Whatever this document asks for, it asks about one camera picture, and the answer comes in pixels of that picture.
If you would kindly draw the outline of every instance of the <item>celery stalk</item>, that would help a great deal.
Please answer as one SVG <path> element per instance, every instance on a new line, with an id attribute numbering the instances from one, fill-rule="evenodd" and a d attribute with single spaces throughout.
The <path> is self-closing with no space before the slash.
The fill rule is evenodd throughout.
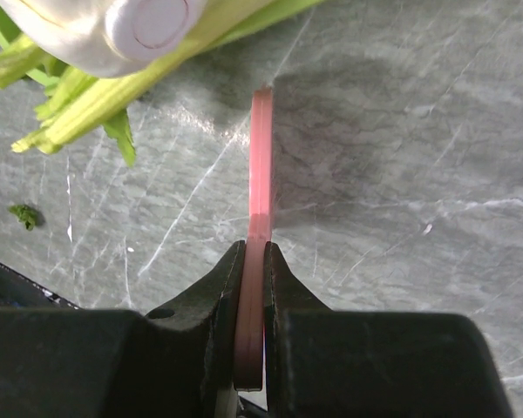
<path id="1" fill-rule="evenodd" d="M 41 50 L 25 34 L 19 35 L 0 53 L 0 89 L 25 77 L 50 55 Z"/>
<path id="2" fill-rule="evenodd" d="M 31 140 L 23 138 L 20 142 L 24 146 L 17 146 L 16 143 L 12 150 L 25 149 L 31 142 L 41 151 L 57 150 L 58 146 L 70 144 L 116 115 L 184 60 L 206 49 L 215 39 L 270 3 L 271 0 L 245 0 L 241 7 L 236 7 L 234 1 L 219 1 L 206 10 L 203 18 L 173 53 L 136 74 L 100 79 L 66 106 L 47 129 L 32 136 Z"/>
<path id="3" fill-rule="evenodd" d="M 92 131 L 105 127 L 117 140 L 128 165 L 135 160 L 126 106 L 182 62 L 293 16 L 323 0 L 211 0 L 203 18 L 180 46 L 149 67 L 123 78 L 96 79 L 68 67 L 57 83 L 47 86 L 49 100 L 40 105 L 41 129 L 12 145 L 14 152 L 37 147 L 53 153 Z"/>
<path id="4" fill-rule="evenodd" d="M 97 79 L 83 71 L 68 67 L 54 86 L 54 94 L 43 104 L 35 108 L 37 120 L 46 120 L 61 111 L 82 92 L 87 90 Z"/>

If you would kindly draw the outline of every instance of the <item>black screw hole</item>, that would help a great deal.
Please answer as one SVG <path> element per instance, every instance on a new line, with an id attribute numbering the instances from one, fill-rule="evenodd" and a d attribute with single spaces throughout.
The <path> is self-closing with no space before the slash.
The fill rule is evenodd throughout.
<path id="1" fill-rule="evenodd" d="M 147 318 L 150 320 L 163 320 L 165 318 L 170 318 L 174 316 L 175 312 L 173 309 L 168 307 L 158 307 L 153 309 L 150 313 L 147 314 Z"/>

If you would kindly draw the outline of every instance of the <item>white vein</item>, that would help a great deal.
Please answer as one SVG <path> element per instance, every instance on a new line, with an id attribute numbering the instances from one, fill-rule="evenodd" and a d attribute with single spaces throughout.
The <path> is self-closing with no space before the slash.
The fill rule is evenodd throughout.
<path id="1" fill-rule="evenodd" d="M 414 234 L 409 235 L 408 237 L 401 239 L 397 244 L 394 244 L 393 246 L 390 246 L 387 250 L 385 250 L 384 253 L 380 255 L 380 257 L 383 257 L 383 256 L 391 253 L 393 250 L 395 250 L 396 248 L 400 247 L 402 244 L 404 244 L 405 242 L 407 242 L 409 239 L 411 239 L 413 237 L 414 237 Z"/>
<path id="2" fill-rule="evenodd" d="M 118 244 L 118 246 L 114 249 L 114 251 L 112 252 L 111 254 L 111 258 L 108 260 L 108 262 L 106 263 L 106 267 L 104 268 L 104 270 L 108 270 L 109 268 L 111 268 L 112 266 L 112 263 L 114 262 L 114 260 L 116 258 L 118 258 L 121 254 L 122 254 L 122 245 L 121 244 Z"/>
<path id="3" fill-rule="evenodd" d="M 316 277 L 317 270 L 317 215 L 314 208 L 314 269 L 312 270 L 312 280 Z"/>
<path id="4" fill-rule="evenodd" d="M 60 268 L 60 265 L 64 262 L 64 259 L 61 259 L 56 265 L 49 271 L 49 275 L 53 274 Z"/>
<path id="5" fill-rule="evenodd" d="M 306 22 L 302 25 L 302 28 L 298 31 L 298 35 L 296 35 L 296 38 L 293 40 L 292 44 L 290 45 L 289 50 L 285 53 L 285 56 L 283 57 L 282 61 L 277 65 L 277 70 L 275 71 L 275 74 L 273 76 L 273 79 L 270 81 L 269 85 L 272 85 L 277 77 L 281 74 L 281 71 L 287 61 L 289 60 L 290 56 L 293 53 L 293 50 L 295 49 L 296 45 L 300 41 L 302 35 L 304 32 L 308 29 L 310 22 L 312 21 L 312 17 L 314 17 L 314 13 L 316 12 L 316 8 L 312 8 L 308 17 L 306 18 Z"/>
<path id="6" fill-rule="evenodd" d="M 465 72 L 471 67 L 472 63 L 475 62 L 475 60 L 477 59 L 477 57 L 480 55 L 480 52 L 486 48 L 490 43 L 491 41 L 494 39 L 494 37 L 496 37 L 496 35 L 498 35 L 498 32 L 504 27 L 504 25 L 506 24 L 506 22 L 511 18 L 513 17 L 513 15 L 515 15 L 515 13 L 517 13 L 517 10 L 520 9 L 520 6 L 523 4 L 523 0 L 521 0 L 514 8 L 513 8 L 513 12 L 507 16 L 497 27 L 496 29 L 494 30 L 494 32 L 492 33 L 492 35 L 486 40 L 486 42 L 484 42 L 478 49 L 477 51 L 475 52 L 475 54 L 472 56 L 472 58 L 469 60 L 469 62 L 467 63 L 467 65 L 465 67 L 463 67 L 463 70 L 461 70 L 461 72 L 453 79 L 452 83 L 447 87 L 447 89 L 444 91 L 444 94 L 442 94 L 438 100 L 436 100 L 436 102 L 431 106 L 430 108 L 430 113 L 432 113 L 432 111 L 436 108 L 436 106 L 438 105 L 439 101 L 444 98 L 445 96 L 447 96 L 449 94 L 449 92 L 452 90 L 453 86 L 463 77 L 463 75 L 465 74 Z"/>
<path id="7" fill-rule="evenodd" d="M 143 112 L 141 120 L 139 121 L 138 129 L 136 130 L 136 132 L 140 132 L 141 128 L 143 128 L 143 125 L 146 122 L 146 117 L 149 114 L 149 111 L 151 110 L 152 107 L 153 107 L 153 98 L 147 104 L 147 107 L 146 107 L 146 109 Z"/>
<path id="8" fill-rule="evenodd" d="M 128 280 L 128 247 L 126 245 L 126 237 L 124 237 L 124 283 L 126 286 L 126 299 L 130 308 L 133 308 L 132 294 L 130 293 L 130 284 Z"/>
<path id="9" fill-rule="evenodd" d="M 46 174 L 46 159 L 47 159 L 47 157 L 43 158 L 43 172 L 41 174 L 41 181 L 38 186 L 38 195 L 39 196 L 41 196 L 43 194 L 44 175 Z"/>
<path id="10" fill-rule="evenodd" d="M 432 224 L 428 224 L 426 226 L 426 228 L 422 231 L 423 236 L 428 235 L 430 233 L 430 231 L 432 230 L 432 228 L 433 228 L 433 225 Z"/>
<path id="11" fill-rule="evenodd" d="M 457 128 L 457 130 L 455 131 L 455 133 L 453 134 L 452 136 L 452 140 L 449 142 L 449 144 L 445 147 L 445 149 L 443 150 L 443 152 L 440 154 L 440 156 L 438 157 L 438 159 L 434 162 L 434 164 L 432 164 L 432 166 L 430 167 L 430 170 L 428 170 L 428 172 L 426 173 L 426 176 L 428 176 L 428 174 L 430 174 L 430 171 L 432 168 L 434 168 L 436 165 L 438 165 L 438 163 L 445 157 L 445 155 L 447 154 L 448 151 L 451 150 L 451 148 L 455 145 L 455 141 L 457 141 L 457 138 L 459 136 L 459 133 L 461 132 L 461 128 L 463 127 L 463 124 L 459 125 L 459 128 Z"/>
<path id="12" fill-rule="evenodd" d="M 78 252 L 79 246 L 81 245 L 81 243 L 85 239 L 85 236 L 87 235 L 87 232 L 89 231 L 89 228 L 91 227 L 91 224 L 92 224 L 93 220 L 95 219 L 95 216 L 97 215 L 97 212 L 99 211 L 99 209 L 101 208 L 103 203 L 105 203 L 106 196 L 108 195 L 108 192 L 111 190 L 112 183 L 114 183 L 114 180 L 117 178 L 117 176 L 118 176 L 118 174 L 120 172 L 120 169 L 122 168 L 123 164 L 124 164 L 124 161 L 120 161 L 119 162 L 119 164 L 117 166 L 117 169 L 116 169 L 116 172 L 112 175 L 112 177 L 111 177 L 111 179 L 109 181 L 109 184 L 106 187 L 105 192 L 103 193 L 103 196 L 101 196 L 101 200 L 98 202 L 98 205 L 95 206 L 95 208 L 94 208 L 94 210 L 92 212 L 92 215 L 90 216 L 89 220 L 85 224 L 85 229 L 84 229 L 83 233 L 81 234 L 81 237 L 79 237 L 78 241 L 76 241 L 76 245 L 73 247 L 73 250 L 71 251 L 72 257 L 74 255 L 76 255 L 76 253 Z"/>
<path id="13" fill-rule="evenodd" d="M 332 207 L 337 205 L 360 205 L 369 209 L 382 209 L 389 207 L 406 207 L 415 211 L 424 209 L 425 207 L 435 207 L 442 216 L 466 212 L 472 209 L 479 208 L 518 208 L 523 209 L 523 199 L 506 198 L 506 199 L 490 199 L 483 202 L 473 200 L 457 200 L 457 199 L 440 199 L 435 201 L 426 200 L 395 200 L 387 203 L 371 202 L 368 200 L 351 200 L 351 201 L 337 201 L 330 202 L 325 207 Z"/>
<path id="14" fill-rule="evenodd" d="M 70 242 L 73 243 L 73 238 L 71 237 L 71 187 L 70 187 L 70 154 L 68 154 L 68 157 L 66 158 L 66 183 L 68 184 L 68 189 L 66 190 L 68 193 L 68 238 L 70 239 Z"/>
<path id="15" fill-rule="evenodd" d="M 296 242 L 296 243 L 293 244 L 293 246 L 290 247 L 290 248 L 287 250 L 287 252 L 286 252 L 285 254 L 283 254 L 283 255 L 286 257 L 287 255 L 289 255 L 290 253 L 292 253 L 293 250 L 296 248 L 297 245 L 298 245 L 298 243 Z"/>
<path id="16" fill-rule="evenodd" d="M 103 131 L 103 133 L 101 134 L 100 139 L 98 140 L 98 144 L 96 144 L 95 147 L 93 148 L 93 154 L 91 155 L 91 159 L 89 160 L 89 163 L 87 163 L 87 167 L 85 168 L 84 179 L 87 179 L 89 174 L 92 172 L 92 168 L 93 168 L 93 166 L 95 164 L 95 159 L 97 159 L 98 152 L 103 147 L 103 142 L 104 141 L 105 141 L 105 132 Z"/>
<path id="17" fill-rule="evenodd" d="M 463 254 L 463 257 L 461 257 L 461 258 L 459 259 L 459 261 L 458 261 L 455 265 L 453 265 L 453 267 L 452 267 L 452 274 L 455 274 L 455 273 L 458 271 L 459 266 L 461 266 L 461 264 L 463 263 L 463 261 L 465 261 L 465 259 L 468 257 L 468 255 L 469 255 L 470 253 L 471 253 L 471 250 L 467 250 L 467 251 L 465 252 L 465 254 Z"/>
<path id="18" fill-rule="evenodd" d="M 521 281 L 523 280 L 523 274 L 520 275 L 520 277 L 518 277 L 516 280 L 512 281 L 512 283 L 507 286 L 504 290 L 502 290 L 500 293 L 498 293 L 496 296 L 494 296 L 493 298 L 491 298 L 488 302 L 486 302 L 484 304 L 484 306 L 480 307 L 479 309 L 477 309 L 476 311 L 474 311 L 473 313 L 474 314 L 482 314 L 483 312 L 486 311 L 486 309 L 488 309 L 488 307 L 490 307 L 492 305 L 493 302 L 495 302 L 496 300 L 498 300 L 498 298 L 500 296 L 502 296 L 505 292 L 507 292 L 508 290 L 510 290 L 512 287 L 514 287 L 515 285 L 517 285 L 518 283 L 520 283 Z"/>
<path id="19" fill-rule="evenodd" d="M 93 262 L 91 263 L 90 266 L 88 266 L 84 272 L 87 272 L 89 270 L 92 270 L 93 268 L 95 268 L 95 265 L 97 264 L 97 261 L 99 261 L 100 259 L 103 258 L 103 255 L 105 255 L 106 253 L 106 249 L 108 248 L 108 246 L 111 244 L 111 239 L 109 238 L 107 241 L 106 241 L 106 244 L 103 246 L 103 249 L 100 251 L 99 254 L 95 253 L 95 259 L 93 260 Z"/>
<path id="20" fill-rule="evenodd" d="M 73 280 L 73 292 L 76 297 L 76 302 L 78 306 L 81 306 L 81 292 L 79 291 L 78 284 L 76 283 L 76 269 L 74 266 L 71 268 L 71 279 Z M 85 282 L 82 281 L 82 286 L 85 291 Z"/>
<path id="21" fill-rule="evenodd" d="M 94 309 L 95 307 L 97 307 L 98 303 L 101 301 L 101 299 L 103 298 L 104 294 L 105 294 L 105 289 L 103 288 L 98 293 L 97 298 L 91 303 L 91 309 Z"/>
<path id="22" fill-rule="evenodd" d="M 205 238 L 205 239 L 183 239 L 182 241 L 176 241 L 174 244 L 176 246 L 181 246 L 182 244 L 196 244 L 196 243 L 202 243 L 202 242 L 212 242 L 215 238 Z"/>
<path id="23" fill-rule="evenodd" d="M 368 250 L 366 253 L 363 254 L 363 256 L 360 258 L 359 261 L 357 261 L 353 267 L 350 268 L 350 270 L 343 276 L 343 278 L 341 279 L 341 281 L 339 282 L 339 286 L 341 286 L 350 276 L 350 274 L 352 272 L 355 271 L 355 269 L 361 265 L 361 263 L 366 260 L 366 256 L 370 253 L 370 251 L 372 251 L 374 248 L 376 248 L 377 246 L 373 246 L 370 250 Z"/>
<path id="24" fill-rule="evenodd" d="M 159 254 L 160 254 L 161 250 L 163 249 L 163 246 L 165 245 L 166 240 L 171 235 L 171 233 L 173 232 L 173 229 L 176 227 L 176 225 L 182 219 L 182 215 L 184 215 L 184 212 L 190 205 L 190 202 L 192 201 L 192 198 L 195 196 L 195 193 L 197 193 L 198 190 L 200 190 L 200 187 L 201 187 L 201 185 L 203 185 L 203 182 L 209 177 L 209 175 L 213 172 L 214 168 L 219 164 L 219 161 L 221 161 L 221 158 L 223 157 L 223 155 L 225 155 L 225 152 L 227 152 L 227 149 L 230 147 L 231 144 L 232 144 L 232 142 L 229 141 L 225 145 L 223 150 L 219 153 L 219 156 L 217 157 L 217 159 L 211 164 L 211 166 L 207 169 L 207 171 L 203 174 L 203 176 L 201 176 L 200 181 L 198 181 L 198 184 L 195 185 L 192 192 L 188 196 L 188 199 L 186 199 L 184 206 L 182 206 L 182 209 L 180 209 L 178 216 L 174 219 L 173 223 L 166 230 L 165 236 L 163 237 L 160 244 L 155 249 L 155 252 L 151 256 L 151 258 L 147 261 L 147 263 L 145 263 L 145 265 L 143 265 L 140 268 L 140 270 L 138 271 L 138 276 L 141 276 L 144 272 L 146 272 L 149 269 L 149 267 L 151 267 L 151 264 L 157 259 L 157 257 L 159 257 Z"/>
<path id="25" fill-rule="evenodd" d="M 502 379 L 502 381 L 504 382 L 509 382 L 509 381 L 523 381 L 523 374 L 519 374 L 517 376 L 508 376 L 508 377 L 504 377 Z"/>
<path id="26" fill-rule="evenodd" d="M 49 233 L 49 245 L 47 246 L 46 248 L 46 260 L 50 260 L 51 259 L 51 245 L 52 245 L 52 235 L 53 235 L 53 231 L 51 231 Z"/>
<path id="27" fill-rule="evenodd" d="M 334 204 L 337 204 L 337 203 L 344 203 L 344 202 L 334 202 L 333 204 L 325 205 L 325 207 L 333 206 Z M 303 212 L 303 211 L 307 211 L 308 209 L 314 209 L 314 208 L 319 207 L 319 206 L 320 205 L 318 205 L 317 203 L 310 203 L 309 205 L 305 205 L 305 206 L 290 207 L 289 209 L 281 209 L 277 213 L 277 215 L 283 215 L 283 214 L 287 214 L 287 213 Z M 249 216 L 239 216 L 237 218 L 223 219 L 221 221 L 221 224 L 228 223 L 228 222 L 235 222 L 237 220 L 244 220 L 244 219 L 249 219 Z"/>
<path id="28" fill-rule="evenodd" d="M 166 156 L 168 155 L 169 152 L 171 152 L 174 148 L 174 146 L 176 145 L 176 142 L 178 141 L 178 138 L 180 137 L 180 135 L 176 135 L 174 137 L 174 140 L 173 142 L 171 143 L 171 145 L 168 147 L 168 150 L 166 152 L 163 152 L 163 156 L 161 158 L 161 161 L 160 163 L 157 164 L 157 167 L 155 168 L 155 171 L 153 172 L 153 175 L 151 176 L 151 179 L 149 180 L 149 183 L 147 183 L 147 186 L 146 186 L 146 189 L 144 190 L 143 193 L 141 193 L 141 196 L 139 196 L 138 200 L 136 202 L 134 202 L 132 204 L 132 206 L 130 207 L 130 210 L 132 211 L 133 209 L 139 207 L 139 204 L 141 203 L 141 200 L 143 200 L 143 198 L 145 196 L 147 196 L 147 194 L 149 193 L 149 190 L 151 189 L 151 187 L 153 186 L 153 183 L 155 182 L 155 180 L 157 179 L 157 177 L 159 176 L 159 171 L 161 169 L 161 167 L 164 167 L 165 166 L 165 161 L 166 161 Z"/>
<path id="29" fill-rule="evenodd" d="M 339 270 L 339 266 L 341 265 L 343 260 L 345 260 L 346 256 L 347 256 L 347 253 L 343 253 L 343 255 L 341 256 L 341 258 L 339 259 L 339 261 L 337 262 L 337 264 L 335 266 L 335 270 L 333 270 L 333 272 L 331 272 L 331 274 L 329 275 L 328 279 L 323 282 L 324 286 L 327 286 L 328 283 L 331 281 L 331 279 L 333 279 L 333 277 L 336 275 L 337 270 Z"/>
<path id="30" fill-rule="evenodd" d="M 221 215 L 221 219 L 219 220 L 219 223 L 217 224 L 217 226 L 215 227 L 215 238 L 219 237 L 219 232 L 221 230 L 221 226 L 224 224 L 224 223 L 228 223 L 231 221 L 231 219 L 225 219 L 225 216 L 227 216 L 227 214 L 230 212 L 230 210 L 234 207 L 234 202 L 236 201 L 240 201 L 242 199 L 242 196 L 244 196 L 246 194 L 246 191 L 242 191 L 241 194 L 238 196 L 238 198 L 236 198 L 236 200 L 234 200 L 228 207 L 227 207 L 227 210 Z"/>

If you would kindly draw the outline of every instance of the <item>gray marble countertop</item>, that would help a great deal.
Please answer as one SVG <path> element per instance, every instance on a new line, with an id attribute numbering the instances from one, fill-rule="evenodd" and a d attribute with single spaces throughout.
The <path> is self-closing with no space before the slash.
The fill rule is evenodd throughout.
<path id="1" fill-rule="evenodd" d="M 294 273 L 334 308 L 469 315 L 523 417 L 523 0 L 329 1 L 197 57 L 132 104 L 133 169 L 100 131 L 10 153 L 43 95 L 0 91 L 0 261 L 82 307 L 171 299 L 246 236 L 265 82 Z"/>

